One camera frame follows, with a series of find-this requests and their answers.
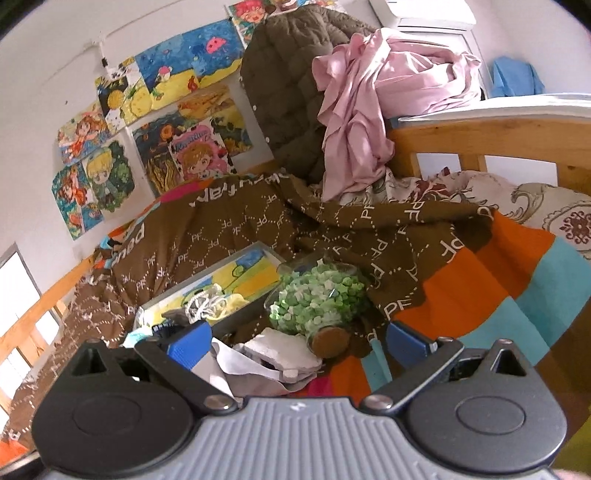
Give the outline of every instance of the quilted jacket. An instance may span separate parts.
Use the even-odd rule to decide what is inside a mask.
[[[317,116],[324,94],[316,88],[312,60],[375,28],[347,14],[315,5],[268,18],[259,25],[242,60],[242,81],[277,161],[295,176],[320,183],[326,128]]]

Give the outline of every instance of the glass jar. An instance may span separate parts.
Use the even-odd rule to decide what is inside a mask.
[[[340,355],[349,344],[349,326],[366,302],[366,281],[354,265],[314,254],[282,264],[280,285],[265,301],[276,330],[304,335],[321,358]]]

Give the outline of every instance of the colorful painting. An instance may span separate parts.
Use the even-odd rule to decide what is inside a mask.
[[[256,26],[268,16],[265,0],[245,0],[228,7],[244,46],[252,40]]]
[[[183,182],[168,150],[168,140],[183,133],[194,122],[180,113],[164,115],[134,131],[135,145],[144,166],[146,177],[156,198]]]
[[[235,72],[244,47],[230,19],[182,33],[135,56],[158,109]]]
[[[119,141],[95,150],[82,165],[101,210],[114,212],[134,191],[134,178]]]
[[[339,0],[297,0],[297,2],[299,7],[303,7],[304,5],[318,5],[329,10],[347,13],[347,10],[339,3]]]
[[[95,80],[100,107],[111,135],[150,113],[152,96],[134,58]]]
[[[237,293],[248,302],[256,300],[279,281],[277,267],[281,263],[282,260],[268,248],[248,247],[244,253],[238,252],[220,262],[219,266],[214,265],[212,273],[195,275],[185,286],[150,302],[142,309],[139,323],[154,325],[162,322],[164,312],[184,307],[193,295],[213,284],[219,285],[226,295]]]
[[[231,157],[252,148],[242,114],[226,85],[212,86],[191,95],[179,103],[178,111],[194,123],[211,117],[213,130],[222,137]]]
[[[53,179],[51,191],[74,240],[103,221],[81,165],[72,165],[59,172]]]
[[[64,165],[73,165],[87,157],[110,136],[100,104],[94,101],[57,133],[57,144]]]
[[[218,179],[235,173],[222,137],[213,130],[211,118],[175,135],[168,149],[184,181]]]

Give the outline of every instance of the teal stripe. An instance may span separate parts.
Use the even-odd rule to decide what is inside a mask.
[[[375,392],[388,383],[374,351],[361,359],[361,365],[363,366],[365,378],[368,379],[369,389],[372,392]]]
[[[517,305],[552,346],[570,327],[591,296],[591,265],[556,238],[540,260]]]
[[[499,338],[513,340],[533,365],[550,350],[535,326],[510,297],[503,300],[476,330],[458,340],[468,348],[490,348]]]

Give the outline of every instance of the blue cloth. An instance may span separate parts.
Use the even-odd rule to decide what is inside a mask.
[[[492,64],[493,97],[515,97],[544,93],[544,84],[529,63],[500,57]]]

